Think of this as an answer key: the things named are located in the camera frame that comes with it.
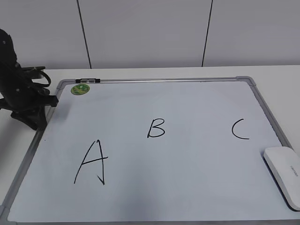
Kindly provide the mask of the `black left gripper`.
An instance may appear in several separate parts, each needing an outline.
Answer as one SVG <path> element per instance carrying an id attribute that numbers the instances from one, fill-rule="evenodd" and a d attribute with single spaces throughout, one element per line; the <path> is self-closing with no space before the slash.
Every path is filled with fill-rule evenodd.
<path id="1" fill-rule="evenodd" d="M 11 117 L 33 130 L 46 128 L 45 106 L 56 107 L 58 99 L 50 95 L 50 77 L 43 72 L 41 79 L 29 79 L 22 68 L 0 68 L 1 109 L 13 111 Z"/>

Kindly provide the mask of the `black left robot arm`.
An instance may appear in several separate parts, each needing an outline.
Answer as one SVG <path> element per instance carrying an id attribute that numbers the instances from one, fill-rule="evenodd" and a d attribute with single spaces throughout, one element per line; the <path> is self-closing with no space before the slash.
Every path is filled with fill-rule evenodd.
<path id="1" fill-rule="evenodd" d="M 58 98 L 50 95 L 50 77 L 45 67 L 24 67 L 17 62 L 13 40 L 0 30 L 0 108 L 33 130 L 47 126 L 45 107 L 56 107 Z"/>

